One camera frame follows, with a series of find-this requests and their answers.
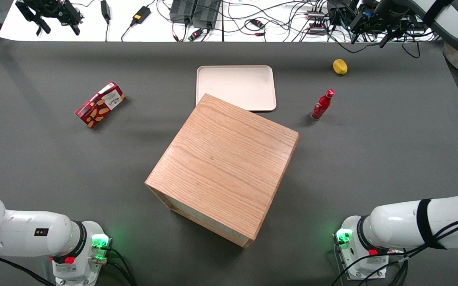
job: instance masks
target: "red box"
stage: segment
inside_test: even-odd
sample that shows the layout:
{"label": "red box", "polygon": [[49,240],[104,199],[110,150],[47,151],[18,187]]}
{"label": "red box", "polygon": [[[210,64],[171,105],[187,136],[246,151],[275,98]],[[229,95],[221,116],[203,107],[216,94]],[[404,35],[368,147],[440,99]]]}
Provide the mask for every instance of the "red box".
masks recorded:
{"label": "red box", "polygon": [[118,84],[110,81],[91,99],[81,105],[75,111],[75,115],[79,116],[89,128],[93,128],[119,105],[123,99],[125,99],[125,95]]}

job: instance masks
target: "lemon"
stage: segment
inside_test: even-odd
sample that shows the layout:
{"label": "lemon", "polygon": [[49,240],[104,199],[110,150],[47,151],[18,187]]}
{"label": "lemon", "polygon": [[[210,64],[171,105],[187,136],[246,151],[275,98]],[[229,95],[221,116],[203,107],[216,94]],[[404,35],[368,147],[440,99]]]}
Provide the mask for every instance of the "lemon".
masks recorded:
{"label": "lemon", "polygon": [[344,60],[338,58],[333,62],[333,70],[338,74],[346,74],[347,64],[344,62]]}

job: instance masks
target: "bottle cap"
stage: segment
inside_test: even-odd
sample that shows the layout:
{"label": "bottle cap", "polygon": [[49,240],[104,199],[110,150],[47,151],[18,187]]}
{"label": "bottle cap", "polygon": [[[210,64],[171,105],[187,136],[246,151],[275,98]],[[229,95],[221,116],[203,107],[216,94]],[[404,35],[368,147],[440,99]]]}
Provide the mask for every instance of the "bottle cap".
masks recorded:
{"label": "bottle cap", "polygon": [[326,92],[326,97],[328,97],[328,98],[332,98],[334,95],[335,95],[335,91],[333,89],[329,89]]}

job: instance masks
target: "power supply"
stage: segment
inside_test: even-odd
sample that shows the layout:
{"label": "power supply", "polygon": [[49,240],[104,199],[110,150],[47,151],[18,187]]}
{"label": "power supply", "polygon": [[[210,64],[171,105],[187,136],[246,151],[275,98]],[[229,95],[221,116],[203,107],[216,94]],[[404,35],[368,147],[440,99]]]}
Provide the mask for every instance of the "power supply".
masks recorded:
{"label": "power supply", "polygon": [[199,29],[213,29],[218,17],[222,0],[197,0],[192,24]]}
{"label": "power supply", "polygon": [[192,23],[192,14],[198,0],[173,0],[169,17],[173,22]]}

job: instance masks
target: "gray mat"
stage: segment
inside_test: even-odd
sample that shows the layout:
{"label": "gray mat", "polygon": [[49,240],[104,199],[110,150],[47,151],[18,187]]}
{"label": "gray mat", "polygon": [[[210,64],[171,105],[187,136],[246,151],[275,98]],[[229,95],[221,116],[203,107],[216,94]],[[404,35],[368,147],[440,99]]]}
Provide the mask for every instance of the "gray mat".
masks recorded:
{"label": "gray mat", "polygon": [[[349,54],[326,43],[0,39],[0,199],[97,221],[142,286],[329,285],[331,232],[345,217],[458,195],[458,91],[441,44],[420,46],[415,60],[394,44]],[[333,72],[336,58],[346,76]],[[247,250],[170,212],[144,185],[193,110],[196,69],[240,64],[273,68],[278,108],[260,115],[301,136]],[[89,130],[73,112],[109,80],[127,100]],[[332,106],[312,123],[307,114],[327,89]],[[42,258],[12,260],[43,274]],[[124,285],[120,277],[104,267],[99,285]],[[38,283],[0,264],[0,285]],[[458,250],[416,256],[406,285],[458,285]]]}

